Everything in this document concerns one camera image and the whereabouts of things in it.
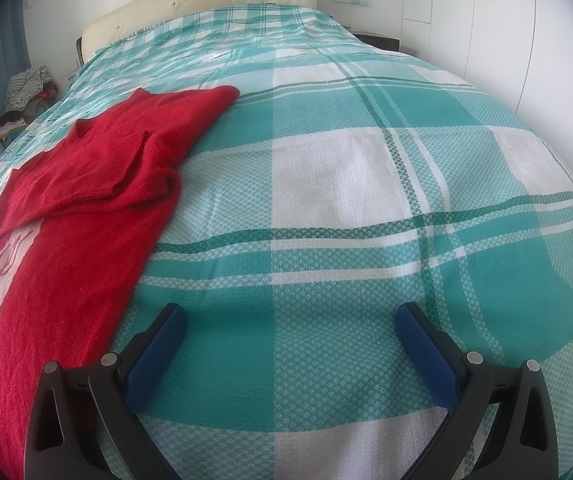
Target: white print on red fabric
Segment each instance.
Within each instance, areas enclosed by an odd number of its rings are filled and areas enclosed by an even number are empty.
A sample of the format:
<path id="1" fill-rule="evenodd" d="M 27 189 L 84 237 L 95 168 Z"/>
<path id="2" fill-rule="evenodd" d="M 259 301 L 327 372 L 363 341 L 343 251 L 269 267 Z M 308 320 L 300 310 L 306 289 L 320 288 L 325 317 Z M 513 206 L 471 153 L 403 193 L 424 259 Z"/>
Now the white print on red fabric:
<path id="1" fill-rule="evenodd" d="M 13 277 L 26 252 L 40 232 L 42 221 L 33 222 L 13 231 L 6 245 L 0 250 L 0 307 L 13 282 Z"/>

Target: wardrobe door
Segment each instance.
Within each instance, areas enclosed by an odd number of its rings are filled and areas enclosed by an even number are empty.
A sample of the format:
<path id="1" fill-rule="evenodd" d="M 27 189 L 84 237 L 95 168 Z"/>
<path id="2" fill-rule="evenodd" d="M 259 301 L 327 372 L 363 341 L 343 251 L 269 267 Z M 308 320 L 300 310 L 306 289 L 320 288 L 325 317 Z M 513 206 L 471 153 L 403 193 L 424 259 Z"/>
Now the wardrobe door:
<path id="1" fill-rule="evenodd" d="M 464 79 L 516 111 L 531 57 L 535 0 L 474 0 L 474 7 Z"/>
<path id="2" fill-rule="evenodd" d="M 428 62 L 464 77 L 474 0 L 433 0 Z"/>
<path id="3" fill-rule="evenodd" d="M 573 171 L 573 0 L 536 0 L 533 52 L 517 114 Z"/>

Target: white wardrobe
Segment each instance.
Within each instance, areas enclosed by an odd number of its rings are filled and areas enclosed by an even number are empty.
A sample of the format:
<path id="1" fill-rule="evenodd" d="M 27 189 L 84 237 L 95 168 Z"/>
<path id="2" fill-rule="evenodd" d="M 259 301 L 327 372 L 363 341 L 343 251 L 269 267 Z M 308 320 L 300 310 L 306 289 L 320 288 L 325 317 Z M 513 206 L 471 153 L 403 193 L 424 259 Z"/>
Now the white wardrobe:
<path id="1" fill-rule="evenodd" d="M 401 49 L 516 112 L 573 171 L 573 0 L 404 0 Z"/>

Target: metal screw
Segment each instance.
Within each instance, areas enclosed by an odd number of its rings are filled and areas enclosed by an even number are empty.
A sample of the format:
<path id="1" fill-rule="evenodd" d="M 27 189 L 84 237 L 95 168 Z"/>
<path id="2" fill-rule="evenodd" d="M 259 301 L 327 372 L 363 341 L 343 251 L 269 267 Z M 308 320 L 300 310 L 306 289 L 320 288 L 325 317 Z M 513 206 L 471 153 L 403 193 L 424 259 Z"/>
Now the metal screw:
<path id="1" fill-rule="evenodd" d="M 115 355 L 113 352 L 109 352 L 108 354 L 104 354 L 102 359 L 100 359 L 102 366 L 113 366 L 115 363 L 118 362 L 118 356 Z"/>
<path id="2" fill-rule="evenodd" d="M 52 374 L 56 370 L 57 370 L 57 363 L 55 361 L 49 361 L 47 364 L 44 365 L 45 374 Z"/>
<path id="3" fill-rule="evenodd" d="M 540 364 L 535 359 L 528 359 L 526 367 L 532 372 L 540 371 Z"/>
<path id="4" fill-rule="evenodd" d="M 472 365 L 481 365 L 484 362 L 484 357 L 479 352 L 469 352 L 466 354 L 466 360 Z"/>

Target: plaid blanket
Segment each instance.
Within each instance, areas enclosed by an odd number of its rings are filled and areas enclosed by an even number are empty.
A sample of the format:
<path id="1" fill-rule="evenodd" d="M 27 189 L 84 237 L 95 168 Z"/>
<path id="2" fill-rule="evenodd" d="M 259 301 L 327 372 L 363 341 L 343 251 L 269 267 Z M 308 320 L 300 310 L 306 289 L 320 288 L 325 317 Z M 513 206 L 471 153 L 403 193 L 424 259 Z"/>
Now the plaid blanket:
<path id="1" fill-rule="evenodd" d="M 2 155 L 0 192 L 10 168 L 135 88 L 220 84 L 242 95 L 180 167 L 182 197 L 114 342 L 167 302 L 188 312 L 140 415 L 180 475 L 399 478 L 444 416 L 394 335 L 406 301 L 466 351 L 541 363 L 571 474 L 573 175 L 450 73 L 317 10 L 184 16 L 97 53 Z"/>

